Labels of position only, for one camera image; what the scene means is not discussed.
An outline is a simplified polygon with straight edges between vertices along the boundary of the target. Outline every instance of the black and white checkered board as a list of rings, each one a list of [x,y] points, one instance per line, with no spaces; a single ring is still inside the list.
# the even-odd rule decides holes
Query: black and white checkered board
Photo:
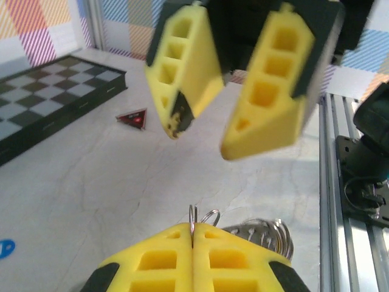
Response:
[[[66,57],[0,83],[0,141],[119,76],[106,67]]]

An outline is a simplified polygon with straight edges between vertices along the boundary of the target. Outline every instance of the plaid wallpaper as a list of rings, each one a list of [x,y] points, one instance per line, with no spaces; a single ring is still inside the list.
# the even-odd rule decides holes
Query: plaid wallpaper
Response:
[[[78,49],[76,38],[68,0],[0,0],[0,64],[37,66]]]
[[[104,33],[111,52],[144,59],[164,0],[102,0]],[[232,81],[242,83],[246,72]],[[376,0],[358,50],[341,66],[328,66],[322,92],[363,99],[389,80],[389,0]]]

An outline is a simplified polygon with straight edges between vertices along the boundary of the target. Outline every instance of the white table surface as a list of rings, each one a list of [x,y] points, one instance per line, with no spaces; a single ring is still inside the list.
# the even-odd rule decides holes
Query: white table surface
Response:
[[[189,204],[220,209],[224,227],[281,218],[293,267],[318,291],[319,143],[316,111],[296,145],[239,162],[219,154],[241,85],[229,84],[190,130],[170,140],[143,62],[88,49],[77,56],[127,71],[128,89],[0,167],[1,292],[77,291],[111,254],[187,221]],[[148,108],[146,131],[115,116]]]

